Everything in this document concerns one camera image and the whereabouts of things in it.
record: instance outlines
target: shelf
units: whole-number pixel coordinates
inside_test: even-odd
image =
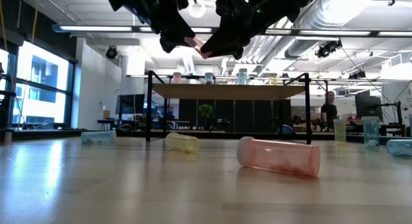
[[[304,86],[153,84],[163,98],[218,100],[284,100],[304,92]]]

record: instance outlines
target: potted plant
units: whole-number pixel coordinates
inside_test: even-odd
[[[203,117],[203,128],[209,131],[211,126],[211,117],[213,114],[213,107],[207,104],[199,106],[199,113]]]

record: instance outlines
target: computer monitor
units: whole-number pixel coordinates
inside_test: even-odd
[[[356,95],[356,115],[358,117],[379,117],[383,120],[380,98],[366,95]]]
[[[144,104],[143,95],[119,95],[117,97],[116,114],[120,111],[120,98],[122,98],[122,114],[142,114]]]

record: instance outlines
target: man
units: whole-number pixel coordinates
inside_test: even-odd
[[[333,104],[335,102],[335,93],[329,91],[325,95],[326,102],[321,108],[322,122],[324,123],[324,127],[331,129],[333,128],[333,119],[337,116],[336,106]]]

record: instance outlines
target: yellow plastic cup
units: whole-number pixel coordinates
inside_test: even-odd
[[[197,153],[199,151],[200,141],[193,136],[170,133],[165,139],[166,147],[185,153]]]

